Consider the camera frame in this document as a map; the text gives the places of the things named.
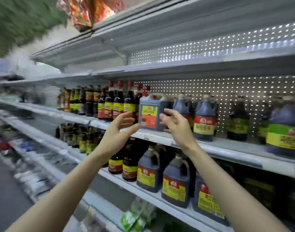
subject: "green ceiling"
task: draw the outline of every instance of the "green ceiling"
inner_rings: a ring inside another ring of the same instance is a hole
[[[0,0],[0,57],[66,23],[67,15],[56,8],[56,0]]]

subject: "person's left hand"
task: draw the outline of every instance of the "person's left hand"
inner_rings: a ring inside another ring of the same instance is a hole
[[[111,122],[100,144],[93,151],[95,155],[101,155],[103,157],[104,163],[122,149],[129,137],[140,128],[140,124],[133,124],[135,120],[131,117],[132,112],[118,115],[118,117]]]

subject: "hand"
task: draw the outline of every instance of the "hand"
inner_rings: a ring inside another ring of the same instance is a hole
[[[125,145],[129,137],[137,132],[140,124],[133,124],[134,118],[131,118],[132,112],[126,112],[118,115],[111,122],[100,144],[95,148],[95,155],[103,156],[104,164]]]
[[[159,115],[159,118],[162,120],[161,124],[168,126],[169,129],[166,131],[172,134],[176,144],[178,144],[187,155],[187,150],[191,149],[193,145],[198,146],[196,139],[190,130],[188,120],[178,111],[172,109],[165,109],[164,111],[171,116],[161,113]]]

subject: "forearm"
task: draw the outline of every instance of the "forearm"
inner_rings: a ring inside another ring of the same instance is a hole
[[[211,195],[236,232],[289,231],[269,210],[240,186],[227,172],[195,144],[183,151],[190,157],[209,187]]]
[[[64,181],[23,214],[6,232],[61,232],[103,162],[105,160],[95,149]]]

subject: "floor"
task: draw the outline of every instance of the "floor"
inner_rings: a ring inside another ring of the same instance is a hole
[[[0,232],[5,231],[32,205],[0,159]]]

